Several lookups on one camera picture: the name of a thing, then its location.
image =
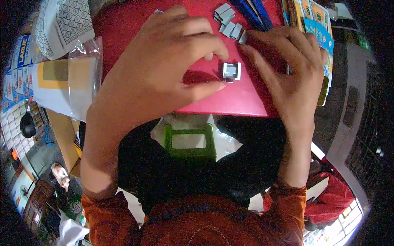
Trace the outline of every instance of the red surface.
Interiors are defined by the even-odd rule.
[[[260,79],[260,76],[250,64],[245,64],[238,53],[238,42],[219,33],[220,24],[213,19],[214,10],[226,1],[220,0],[169,0],[169,1],[129,1],[124,4],[111,5],[98,14],[93,21],[96,36],[102,36],[104,47],[103,79],[122,54],[131,39],[137,34],[142,24],[156,9],[167,10],[176,4],[183,5],[191,16],[206,17],[214,33],[219,35],[229,50],[229,59],[219,60],[214,56],[212,61],[198,60],[184,76],[185,83],[222,80],[223,62],[241,62],[241,80],[226,83],[226,88],[213,96],[188,105],[177,112],[204,113],[223,115],[248,115],[259,117],[277,117],[271,96]],[[264,6],[274,26],[281,25],[281,5],[278,0],[263,1]],[[245,29],[250,29],[247,21],[236,12],[232,22],[240,23]],[[273,51],[266,49],[263,53],[273,61],[274,67],[283,71],[284,63],[277,58]]]

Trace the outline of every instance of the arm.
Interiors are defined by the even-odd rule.
[[[189,66],[202,57],[211,60],[214,54],[228,58],[207,19],[190,17],[182,6],[148,18],[105,77],[87,112],[81,159],[86,195],[115,196],[118,147],[130,130],[224,87],[220,81],[182,83]]]
[[[256,49],[242,46],[267,85],[287,134],[278,172],[278,187],[270,190],[273,203],[262,220],[280,233],[285,242],[302,244],[313,118],[327,53],[319,47],[313,34],[301,33],[297,28],[281,27],[265,33],[252,31],[248,34],[248,40],[273,47],[292,71],[291,75],[279,74]]]

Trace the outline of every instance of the gray paper piece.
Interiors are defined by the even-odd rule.
[[[231,33],[231,37],[234,38],[234,39],[238,39],[239,36],[240,36],[241,30],[242,30],[242,25],[240,25],[240,24],[237,23],[237,24],[235,25],[235,27],[234,27],[234,30],[233,30],[232,33]]]
[[[231,8],[230,5],[228,5],[228,4],[223,4],[222,6],[220,6],[219,8],[217,8],[217,9],[215,10],[215,12],[218,13],[218,14],[221,14],[221,13],[223,13],[224,11],[228,10],[229,8]]]
[[[245,44],[247,40],[247,35],[246,35],[246,30],[243,31],[240,40],[238,41],[238,43],[240,44]]]
[[[224,31],[224,29],[226,28],[225,24],[222,24],[222,26],[219,29],[219,32],[222,33]]]
[[[226,74],[236,74],[236,73],[237,73],[237,68],[235,68],[235,67],[230,67],[230,66],[227,67],[227,72],[226,72]]]
[[[228,17],[230,17],[230,16],[232,16],[232,15],[234,15],[234,14],[235,14],[235,11],[234,11],[234,10],[228,9],[228,10],[224,11],[222,14],[220,14],[219,17],[220,17],[222,20],[225,20],[225,19],[227,19]]]
[[[230,21],[229,24],[224,29],[223,34],[226,35],[226,37],[230,37],[234,27],[235,27],[235,24]]]
[[[232,18],[234,18],[235,15],[232,15],[230,17],[228,17],[225,20],[222,20],[221,23],[225,24],[226,26],[229,24],[229,22],[231,21]]]

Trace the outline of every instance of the orange shirt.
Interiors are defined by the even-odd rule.
[[[153,207],[139,230],[122,192],[106,200],[83,194],[93,245],[302,245],[306,187],[272,187],[262,216],[234,202],[194,195]]]

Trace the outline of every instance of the clear plastic bag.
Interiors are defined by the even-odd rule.
[[[97,95],[102,76],[102,38],[78,42],[69,52],[69,96],[71,116],[86,122],[86,112]]]

